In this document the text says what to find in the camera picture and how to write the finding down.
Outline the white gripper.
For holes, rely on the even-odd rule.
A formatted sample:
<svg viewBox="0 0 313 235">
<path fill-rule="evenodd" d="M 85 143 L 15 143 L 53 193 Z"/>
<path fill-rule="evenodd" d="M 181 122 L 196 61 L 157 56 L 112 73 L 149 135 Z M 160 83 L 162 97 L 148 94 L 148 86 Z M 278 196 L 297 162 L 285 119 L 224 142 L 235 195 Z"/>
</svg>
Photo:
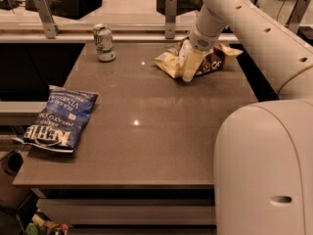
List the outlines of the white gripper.
<svg viewBox="0 0 313 235">
<path fill-rule="evenodd" d="M 211 49 L 218 37 L 219 35 L 216 33 L 205 32 L 200 30 L 195 24 L 193 25 L 189 33 L 190 40 L 187 39 L 183 42 L 178 55 L 179 62 L 187 59 L 182 76 L 185 82 L 190 82 L 193 79 L 204 58 L 202 51 Z"/>
</svg>

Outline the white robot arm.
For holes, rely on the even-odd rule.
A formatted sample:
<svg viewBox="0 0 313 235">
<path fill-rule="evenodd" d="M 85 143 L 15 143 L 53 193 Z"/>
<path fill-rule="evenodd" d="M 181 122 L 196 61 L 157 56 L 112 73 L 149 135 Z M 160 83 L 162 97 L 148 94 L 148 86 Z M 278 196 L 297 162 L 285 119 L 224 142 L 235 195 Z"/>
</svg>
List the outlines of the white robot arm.
<svg viewBox="0 0 313 235">
<path fill-rule="evenodd" d="M 278 95 L 230 114 L 215 142 L 218 235 L 313 235 L 313 47 L 250 0 L 202 0 L 207 50 L 229 27 Z"/>
</svg>

